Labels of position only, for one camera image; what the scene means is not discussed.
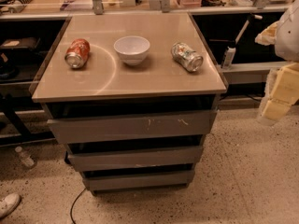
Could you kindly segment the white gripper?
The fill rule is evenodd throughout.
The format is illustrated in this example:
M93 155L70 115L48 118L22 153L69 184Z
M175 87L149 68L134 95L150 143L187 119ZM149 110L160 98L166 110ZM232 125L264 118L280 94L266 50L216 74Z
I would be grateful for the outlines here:
M257 120L272 126L280 121L299 100L299 63L271 69L260 102Z

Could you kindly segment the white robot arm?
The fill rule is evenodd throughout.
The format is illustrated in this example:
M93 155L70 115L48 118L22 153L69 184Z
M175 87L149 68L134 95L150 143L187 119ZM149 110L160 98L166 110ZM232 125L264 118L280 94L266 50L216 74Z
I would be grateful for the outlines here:
M255 37L260 45L273 45L278 57L290 62L271 69L264 88L257 120L272 126L299 100L299 6L293 2L278 21Z

